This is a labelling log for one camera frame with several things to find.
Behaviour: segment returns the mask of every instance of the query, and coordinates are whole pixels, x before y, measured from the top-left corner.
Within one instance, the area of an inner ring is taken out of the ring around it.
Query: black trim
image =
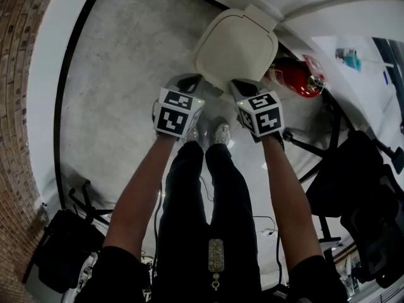
[[[55,101],[55,114],[54,114],[54,131],[53,131],[53,148],[54,148],[54,159],[55,159],[55,176],[57,190],[59,191],[59,200],[61,202],[62,209],[66,208],[64,202],[64,193],[62,186],[62,174],[61,174],[61,116],[62,116],[62,103],[64,88],[66,86],[66,80],[68,78],[69,68],[71,60],[73,58],[74,50],[76,49],[77,42],[80,38],[81,31],[83,30],[84,24],[92,10],[96,0],[87,0],[81,10],[76,24],[74,25],[73,31],[69,39],[68,46],[66,47],[66,53],[63,58],[61,73],[59,76],[59,83],[57,84],[56,101]]]

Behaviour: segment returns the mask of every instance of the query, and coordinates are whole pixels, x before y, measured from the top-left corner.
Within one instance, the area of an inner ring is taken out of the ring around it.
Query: brick wall
[[[0,302],[32,302],[21,279],[47,219],[27,141],[27,79],[50,0],[0,0]]]

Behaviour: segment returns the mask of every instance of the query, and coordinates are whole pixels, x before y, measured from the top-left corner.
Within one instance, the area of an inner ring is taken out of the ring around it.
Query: black sleeve
[[[289,274],[288,302],[342,303],[348,299],[339,274],[322,256],[300,262]]]
[[[105,247],[75,303],[143,302],[140,275],[140,264],[131,253]]]

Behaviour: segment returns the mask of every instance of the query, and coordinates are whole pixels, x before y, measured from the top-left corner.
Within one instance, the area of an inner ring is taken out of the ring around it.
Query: apriltag cube
[[[284,128],[282,105],[271,91],[236,102],[242,125],[256,137]]]
[[[185,137],[197,123],[204,100],[162,88],[154,107],[154,129],[176,137]]]

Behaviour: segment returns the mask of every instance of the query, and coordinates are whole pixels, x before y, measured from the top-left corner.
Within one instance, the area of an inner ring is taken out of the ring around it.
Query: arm
[[[311,209],[302,186],[279,142],[262,138],[270,179],[271,200],[288,271],[311,256],[322,256]]]
[[[115,206],[104,247],[122,248],[140,260],[143,238],[174,143],[175,137],[158,135]]]

